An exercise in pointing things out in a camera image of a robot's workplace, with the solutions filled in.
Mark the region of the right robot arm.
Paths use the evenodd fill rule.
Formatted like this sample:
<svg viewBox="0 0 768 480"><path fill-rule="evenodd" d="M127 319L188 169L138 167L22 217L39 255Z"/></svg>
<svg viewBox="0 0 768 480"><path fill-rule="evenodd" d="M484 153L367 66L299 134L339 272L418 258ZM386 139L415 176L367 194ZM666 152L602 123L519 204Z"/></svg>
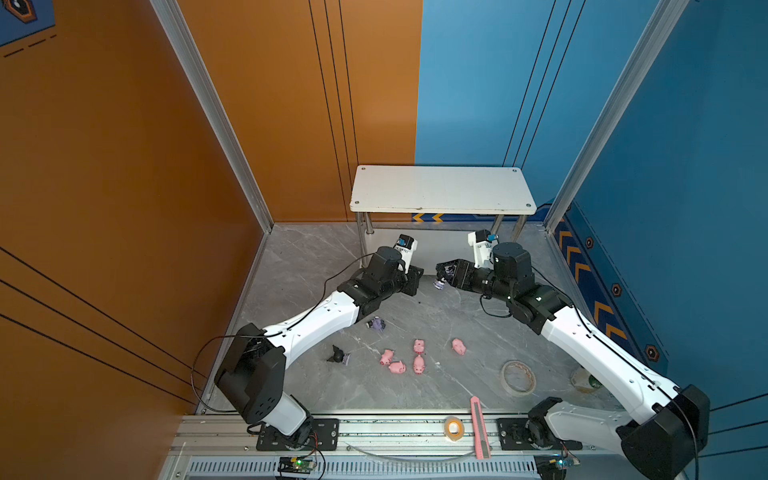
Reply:
<svg viewBox="0 0 768 480"><path fill-rule="evenodd" d="M616 345L552 286L520 244L495 245L488 259L436 266L438 280L505 303L509 317L558 346L620 403L618 411L577 407L549 397L528 413L534 445L580 442L622 455L648 479L674 479L697 466L708 441L710 400L655 372Z"/></svg>

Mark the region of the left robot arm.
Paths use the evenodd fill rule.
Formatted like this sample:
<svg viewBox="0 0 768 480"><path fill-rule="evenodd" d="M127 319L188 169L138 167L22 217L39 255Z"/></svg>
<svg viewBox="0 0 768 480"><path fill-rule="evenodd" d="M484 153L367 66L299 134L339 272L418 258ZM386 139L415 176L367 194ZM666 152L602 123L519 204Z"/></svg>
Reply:
<svg viewBox="0 0 768 480"><path fill-rule="evenodd" d="M301 355L363 320L392 295L415 295L424 272L411 264L417 247L415 239L402 235L394 246L378 248L365 267L305 312L265 328L250 323L232 336L214 384L247 425L272 427L299 446L307 441L312 416L284 391L285 372Z"/></svg>

